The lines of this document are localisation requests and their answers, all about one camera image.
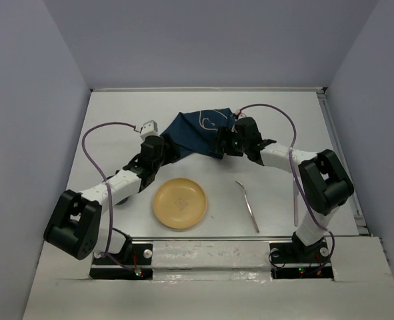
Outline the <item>dark blue patterned cloth napkin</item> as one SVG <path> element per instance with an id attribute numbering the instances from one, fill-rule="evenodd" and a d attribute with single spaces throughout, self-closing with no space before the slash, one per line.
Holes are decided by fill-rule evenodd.
<path id="1" fill-rule="evenodd" d="M 221 127 L 231 129 L 234 124 L 229 108 L 180 112 L 163 133 L 170 135 L 178 146 L 180 159 L 193 153 L 222 159 L 223 155 L 214 152 L 217 132 Z"/>

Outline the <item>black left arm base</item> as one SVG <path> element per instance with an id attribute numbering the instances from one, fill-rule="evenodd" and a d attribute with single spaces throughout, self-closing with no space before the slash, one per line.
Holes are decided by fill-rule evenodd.
<path id="1" fill-rule="evenodd" d="M 94 280 L 152 280 L 153 243 L 134 242 L 131 250 L 93 258 L 89 276 Z"/>

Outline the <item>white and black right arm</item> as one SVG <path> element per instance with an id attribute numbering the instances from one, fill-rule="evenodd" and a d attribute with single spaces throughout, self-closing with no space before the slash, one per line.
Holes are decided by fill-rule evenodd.
<path id="1" fill-rule="evenodd" d="M 220 127 L 214 152 L 248 160 L 291 173 L 307 212 L 292 235 L 291 256 L 306 261 L 315 252 L 328 225 L 338 210 L 354 193 L 354 186 L 336 153 L 326 149 L 320 153 L 294 148 L 297 130 L 291 123 L 293 138 L 290 146 L 263 139 L 256 121 L 251 117 L 238 119 L 234 126 Z"/>

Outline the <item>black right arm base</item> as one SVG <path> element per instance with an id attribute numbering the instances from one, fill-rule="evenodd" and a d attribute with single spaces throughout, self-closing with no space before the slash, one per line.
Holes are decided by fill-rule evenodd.
<path id="1" fill-rule="evenodd" d="M 325 241 L 300 251 L 292 242 L 269 244 L 268 262 L 273 279 L 331 279 L 333 269 Z"/>

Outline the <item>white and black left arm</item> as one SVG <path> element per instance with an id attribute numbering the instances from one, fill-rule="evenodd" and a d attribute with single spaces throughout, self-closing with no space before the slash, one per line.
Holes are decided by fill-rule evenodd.
<path id="1" fill-rule="evenodd" d="M 169 134 L 147 136 L 140 153 L 106 182 L 60 195 L 44 240 L 78 260 L 90 254 L 108 254 L 116 263 L 126 262 L 131 255 L 131 237 L 113 228 L 112 217 L 108 228 L 102 228 L 102 214 L 113 215 L 114 205 L 145 190 L 162 166 L 179 158 L 179 148 Z"/>

